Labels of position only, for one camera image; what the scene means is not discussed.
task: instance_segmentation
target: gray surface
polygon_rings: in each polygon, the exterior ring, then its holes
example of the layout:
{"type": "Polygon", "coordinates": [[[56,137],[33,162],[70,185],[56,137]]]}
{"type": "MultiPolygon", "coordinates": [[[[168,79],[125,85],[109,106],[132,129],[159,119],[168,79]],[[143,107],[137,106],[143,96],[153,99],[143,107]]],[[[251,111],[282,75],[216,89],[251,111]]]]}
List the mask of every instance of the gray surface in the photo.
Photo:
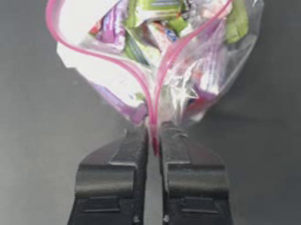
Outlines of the gray surface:
{"type": "MultiPolygon", "coordinates": [[[[301,221],[301,2],[266,3],[246,69],[189,130],[228,166],[239,225],[301,221]]],[[[44,5],[44,0],[0,1],[0,224],[9,225],[65,224],[77,163],[127,126],[62,67],[44,5]]],[[[157,209],[155,193],[149,189],[148,205],[157,209]]]]}

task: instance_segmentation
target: black plastic jaw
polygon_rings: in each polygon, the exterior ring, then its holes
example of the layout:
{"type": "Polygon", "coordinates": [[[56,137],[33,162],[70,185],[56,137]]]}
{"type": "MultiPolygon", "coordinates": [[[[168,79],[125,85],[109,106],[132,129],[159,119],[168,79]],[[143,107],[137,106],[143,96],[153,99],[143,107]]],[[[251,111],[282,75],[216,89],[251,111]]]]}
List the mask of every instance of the black plastic jaw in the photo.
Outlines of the black plastic jaw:
{"type": "Polygon", "coordinates": [[[68,225],[141,225],[147,131],[128,132],[81,161],[68,225]]]}
{"type": "Polygon", "coordinates": [[[160,172],[165,225],[232,224],[224,165],[171,123],[160,129],[160,172]]]}

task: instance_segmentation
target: purple candy wrapper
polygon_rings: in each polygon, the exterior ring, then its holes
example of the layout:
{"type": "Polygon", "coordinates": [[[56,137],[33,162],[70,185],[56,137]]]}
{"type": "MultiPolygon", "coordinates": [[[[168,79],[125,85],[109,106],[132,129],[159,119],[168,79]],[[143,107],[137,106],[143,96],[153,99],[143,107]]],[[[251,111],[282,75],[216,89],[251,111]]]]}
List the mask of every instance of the purple candy wrapper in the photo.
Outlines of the purple candy wrapper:
{"type": "Polygon", "coordinates": [[[101,19],[101,30],[96,34],[96,39],[118,51],[124,49],[125,29],[122,21],[127,18],[128,0],[120,0],[101,19]]]}

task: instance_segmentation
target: plastic bag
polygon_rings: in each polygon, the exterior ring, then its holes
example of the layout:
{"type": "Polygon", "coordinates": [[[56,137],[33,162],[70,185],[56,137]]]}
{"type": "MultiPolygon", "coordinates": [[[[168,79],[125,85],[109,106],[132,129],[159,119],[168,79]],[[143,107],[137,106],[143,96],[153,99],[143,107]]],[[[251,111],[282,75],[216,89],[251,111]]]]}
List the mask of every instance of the plastic bag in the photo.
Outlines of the plastic bag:
{"type": "Polygon", "coordinates": [[[262,0],[48,0],[57,54],[136,125],[196,121],[256,42],[262,0]]]}

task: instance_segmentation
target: clear plastic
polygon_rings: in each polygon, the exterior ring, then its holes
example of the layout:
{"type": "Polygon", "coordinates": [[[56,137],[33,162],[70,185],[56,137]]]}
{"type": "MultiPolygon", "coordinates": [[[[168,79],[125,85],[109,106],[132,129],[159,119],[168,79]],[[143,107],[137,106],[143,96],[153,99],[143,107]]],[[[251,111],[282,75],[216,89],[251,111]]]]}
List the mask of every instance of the clear plastic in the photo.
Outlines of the clear plastic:
{"type": "Polygon", "coordinates": [[[155,65],[144,60],[137,63],[121,53],[122,46],[113,48],[86,36],[118,0],[48,0],[45,9],[65,67],[76,68],[133,124],[147,122],[155,147],[163,121],[196,121],[216,102],[235,80],[258,36],[262,0],[185,1],[189,11],[183,16],[189,25],[167,50],[157,55],[151,46],[137,43],[155,65]]]}

